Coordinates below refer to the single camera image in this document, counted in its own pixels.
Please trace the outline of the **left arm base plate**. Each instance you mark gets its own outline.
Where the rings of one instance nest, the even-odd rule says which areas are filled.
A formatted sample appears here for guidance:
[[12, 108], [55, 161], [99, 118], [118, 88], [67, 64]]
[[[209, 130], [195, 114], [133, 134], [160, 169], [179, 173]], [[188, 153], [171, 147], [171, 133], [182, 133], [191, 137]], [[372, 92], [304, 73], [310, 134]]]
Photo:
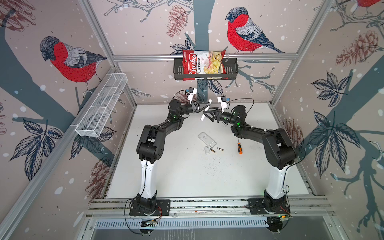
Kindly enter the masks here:
[[129, 216], [131, 217], [145, 217], [145, 216], [168, 216], [170, 214], [171, 201], [170, 200], [133, 200], [129, 209]]

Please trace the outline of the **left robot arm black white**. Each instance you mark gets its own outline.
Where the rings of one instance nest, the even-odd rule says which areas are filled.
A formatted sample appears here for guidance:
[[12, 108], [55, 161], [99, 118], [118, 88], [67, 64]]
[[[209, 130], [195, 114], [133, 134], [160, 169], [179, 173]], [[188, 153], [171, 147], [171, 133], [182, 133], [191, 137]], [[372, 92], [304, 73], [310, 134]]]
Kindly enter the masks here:
[[210, 102], [201, 101], [183, 105], [173, 99], [168, 105], [168, 115], [164, 122], [144, 126], [137, 145], [142, 165], [141, 188], [131, 200], [130, 216], [150, 216], [157, 211], [157, 161], [164, 153], [166, 137], [182, 127], [187, 115], [200, 113], [210, 105]]

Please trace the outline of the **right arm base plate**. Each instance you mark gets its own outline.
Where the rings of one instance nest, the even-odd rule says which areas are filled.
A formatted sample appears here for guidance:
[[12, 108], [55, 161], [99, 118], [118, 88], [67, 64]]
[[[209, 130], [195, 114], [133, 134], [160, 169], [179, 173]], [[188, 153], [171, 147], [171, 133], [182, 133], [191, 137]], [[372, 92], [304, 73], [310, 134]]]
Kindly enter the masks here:
[[289, 215], [291, 213], [286, 197], [280, 199], [248, 199], [247, 208], [251, 215]]

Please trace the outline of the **orange black screwdriver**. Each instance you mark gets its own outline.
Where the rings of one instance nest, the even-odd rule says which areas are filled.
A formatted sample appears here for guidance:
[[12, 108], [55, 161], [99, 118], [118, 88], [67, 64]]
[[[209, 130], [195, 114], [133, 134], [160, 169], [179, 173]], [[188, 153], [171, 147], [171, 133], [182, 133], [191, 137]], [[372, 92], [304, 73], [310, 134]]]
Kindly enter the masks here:
[[241, 143], [240, 143], [239, 138], [237, 138], [237, 140], [238, 140], [238, 153], [239, 153], [239, 155], [242, 155], [242, 154], [243, 154], [242, 145], [241, 145]]

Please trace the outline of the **white remote control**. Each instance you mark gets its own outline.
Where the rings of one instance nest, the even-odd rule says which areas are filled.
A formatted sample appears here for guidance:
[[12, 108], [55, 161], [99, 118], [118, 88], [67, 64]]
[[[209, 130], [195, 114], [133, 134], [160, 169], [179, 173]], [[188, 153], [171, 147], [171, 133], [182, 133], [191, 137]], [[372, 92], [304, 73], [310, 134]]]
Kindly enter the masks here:
[[209, 106], [209, 107], [206, 107], [206, 108], [203, 110], [203, 114], [202, 114], [202, 117], [201, 117], [201, 121], [203, 121], [203, 120], [205, 119], [206, 116], [205, 116], [204, 112], [207, 111], [209, 108], [210, 108], [210, 106]]
[[210, 148], [214, 148], [217, 145], [216, 141], [204, 132], [200, 133], [198, 138]]

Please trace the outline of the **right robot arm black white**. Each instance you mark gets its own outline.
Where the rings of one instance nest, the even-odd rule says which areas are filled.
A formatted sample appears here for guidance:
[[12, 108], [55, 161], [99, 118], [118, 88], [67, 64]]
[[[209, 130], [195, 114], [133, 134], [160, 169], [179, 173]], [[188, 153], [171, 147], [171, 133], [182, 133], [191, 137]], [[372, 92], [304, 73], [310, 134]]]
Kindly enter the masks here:
[[281, 128], [264, 130], [247, 124], [247, 111], [243, 105], [234, 107], [231, 112], [212, 108], [203, 111], [203, 114], [211, 122], [230, 124], [233, 135], [238, 139], [252, 140], [264, 146], [266, 159], [272, 166], [264, 191], [264, 209], [269, 214], [280, 210], [290, 214], [288, 190], [284, 186], [287, 170], [294, 165], [298, 153], [286, 131]]

